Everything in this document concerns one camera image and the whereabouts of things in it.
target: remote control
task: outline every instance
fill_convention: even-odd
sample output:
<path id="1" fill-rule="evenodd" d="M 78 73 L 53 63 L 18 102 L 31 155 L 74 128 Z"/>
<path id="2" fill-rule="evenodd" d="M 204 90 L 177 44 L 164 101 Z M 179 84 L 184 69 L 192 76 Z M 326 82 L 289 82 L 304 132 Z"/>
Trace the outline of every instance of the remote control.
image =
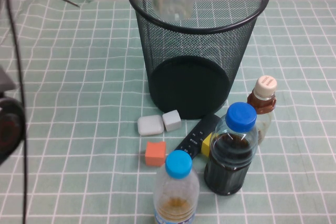
<path id="1" fill-rule="evenodd" d="M 207 115 L 197 123 L 188 136 L 178 145 L 175 150 L 187 152 L 191 159 L 201 152 L 202 142 L 215 130 L 220 118 L 214 114 Z"/>

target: blue bottle cap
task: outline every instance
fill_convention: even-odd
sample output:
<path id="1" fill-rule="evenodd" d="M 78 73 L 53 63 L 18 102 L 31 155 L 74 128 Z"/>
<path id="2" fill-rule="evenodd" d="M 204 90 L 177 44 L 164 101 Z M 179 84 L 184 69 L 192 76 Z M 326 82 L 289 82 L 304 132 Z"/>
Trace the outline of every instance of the blue bottle cap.
<path id="1" fill-rule="evenodd" d="M 173 151 L 166 158 L 166 172 L 169 176 L 176 179 L 182 179 L 189 175 L 193 161 L 188 153 L 184 151 Z"/>
<path id="2" fill-rule="evenodd" d="M 249 132 L 253 129 L 257 120 L 256 110 L 248 103 L 236 102 L 232 104 L 226 113 L 227 126 L 239 133 Z"/>

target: bottle label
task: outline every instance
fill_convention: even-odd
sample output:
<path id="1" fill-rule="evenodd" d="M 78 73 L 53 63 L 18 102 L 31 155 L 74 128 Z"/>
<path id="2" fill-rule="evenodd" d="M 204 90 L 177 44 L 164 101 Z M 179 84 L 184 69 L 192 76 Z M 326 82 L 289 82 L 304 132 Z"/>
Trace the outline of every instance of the bottle label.
<path id="1" fill-rule="evenodd" d="M 192 224 L 195 219 L 195 213 L 189 219 L 181 221 L 181 222 L 167 221 L 163 219 L 156 210 L 155 210 L 154 217 L 158 224 Z"/>

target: black mesh wastebasket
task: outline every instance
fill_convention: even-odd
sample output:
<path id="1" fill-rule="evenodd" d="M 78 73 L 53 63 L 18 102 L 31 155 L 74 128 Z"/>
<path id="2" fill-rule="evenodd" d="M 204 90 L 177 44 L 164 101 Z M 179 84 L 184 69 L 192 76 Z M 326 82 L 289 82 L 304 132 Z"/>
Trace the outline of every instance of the black mesh wastebasket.
<path id="1" fill-rule="evenodd" d="M 129 1 L 155 105 L 163 112 L 178 110 L 184 119 L 218 110 L 269 0 L 195 0 L 191 18 L 178 22 L 161 20 L 152 0 Z"/>

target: bottle neck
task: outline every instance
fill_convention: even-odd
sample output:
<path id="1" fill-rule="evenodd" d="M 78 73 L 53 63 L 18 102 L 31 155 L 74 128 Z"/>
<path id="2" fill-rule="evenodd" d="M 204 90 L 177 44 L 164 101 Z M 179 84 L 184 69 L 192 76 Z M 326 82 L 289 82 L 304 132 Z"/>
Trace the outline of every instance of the bottle neck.
<path id="1" fill-rule="evenodd" d="M 275 93 L 269 97 L 261 97 L 253 92 L 248 96 L 247 103 L 250 104 L 256 111 L 258 115 L 267 114 L 274 110 L 276 105 Z"/>
<path id="2" fill-rule="evenodd" d="M 269 101 L 269 100 L 275 98 L 275 92 L 274 92 L 271 96 L 269 96 L 269 97 L 261 97 L 261 96 L 259 96 L 259 95 L 256 93 L 256 91 L 255 91 L 254 89 L 253 89 L 252 92 L 253 92 L 254 96 L 255 96 L 258 100 L 261 100 L 261 101 Z"/>

